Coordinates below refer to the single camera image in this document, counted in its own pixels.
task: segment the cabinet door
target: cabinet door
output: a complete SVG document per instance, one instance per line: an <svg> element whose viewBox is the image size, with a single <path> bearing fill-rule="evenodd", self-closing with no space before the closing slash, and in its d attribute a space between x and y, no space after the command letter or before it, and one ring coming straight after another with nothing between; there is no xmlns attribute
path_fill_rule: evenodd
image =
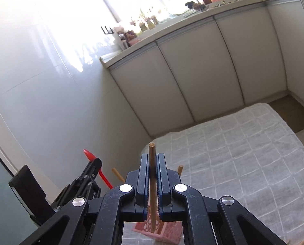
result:
<svg viewBox="0 0 304 245"><path fill-rule="evenodd" d="M195 120L243 106L221 33L215 21L205 21L158 41Z"/></svg>
<svg viewBox="0 0 304 245"><path fill-rule="evenodd" d="M111 74L151 136L193 123L192 115L160 50L140 54L111 67Z"/></svg>
<svg viewBox="0 0 304 245"><path fill-rule="evenodd" d="M245 102L250 104L286 90L287 86L279 42L267 8L257 4L242 9L219 15L216 21L233 59Z"/></svg>
<svg viewBox="0 0 304 245"><path fill-rule="evenodd" d="M285 61L288 89L304 101L304 9L300 0L268 3Z"/></svg>

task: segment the silver rivet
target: silver rivet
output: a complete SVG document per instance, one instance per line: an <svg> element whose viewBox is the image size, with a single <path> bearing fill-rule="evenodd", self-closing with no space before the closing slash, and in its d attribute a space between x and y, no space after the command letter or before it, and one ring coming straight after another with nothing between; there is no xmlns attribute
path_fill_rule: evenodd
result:
<svg viewBox="0 0 304 245"><path fill-rule="evenodd" d="M183 192L187 190L187 186L185 184L177 184L174 186L174 189L179 192Z"/></svg>
<svg viewBox="0 0 304 245"><path fill-rule="evenodd" d="M230 196L225 196L221 199L222 203L225 205L232 205L234 203L234 198Z"/></svg>
<svg viewBox="0 0 304 245"><path fill-rule="evenodd" d="M122 192L130 192L132 189L132 186L129 184L123 184L120 185L119 190L121 190Z"/></svg>
<svg viewBox="0 0 304 245"><path fill-rule="evenodd" d="M85 200L82 197L77 197L73 200L73 206L82 206Z"/></svg>

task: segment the pink basket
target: pink basket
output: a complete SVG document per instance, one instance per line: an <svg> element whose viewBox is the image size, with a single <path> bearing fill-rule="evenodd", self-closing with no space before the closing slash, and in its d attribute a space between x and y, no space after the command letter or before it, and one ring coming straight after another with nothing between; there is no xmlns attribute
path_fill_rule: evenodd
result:
<svg viewBox="0 0 304 245"><path fill-rule="evenodd" d="M148 209L148 219L145 222L137 222L133 231L142 233L145 236L153 238L157 241L179 244L183 227L181 221L178 222L162 222L159 215L156 215L156 226L154 233L151 233L151 216Z"/></svg>

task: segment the pink utensil holder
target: pink utensil holder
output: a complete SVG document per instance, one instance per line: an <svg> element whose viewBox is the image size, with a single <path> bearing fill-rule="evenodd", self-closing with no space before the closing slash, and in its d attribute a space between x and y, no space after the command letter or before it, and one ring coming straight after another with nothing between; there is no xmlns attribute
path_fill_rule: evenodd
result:
<svg viewBox="0 0 304 245"><path fill-rule="evenodd" d="M154 233L151 233L151 215L148 209L148 219L145 222L137 222L133 231L142 233L143 235L153 238L157 241L179 244L183 227L181 221L178 222L162 222L159 215L156 215L156 226Z"/></svg>

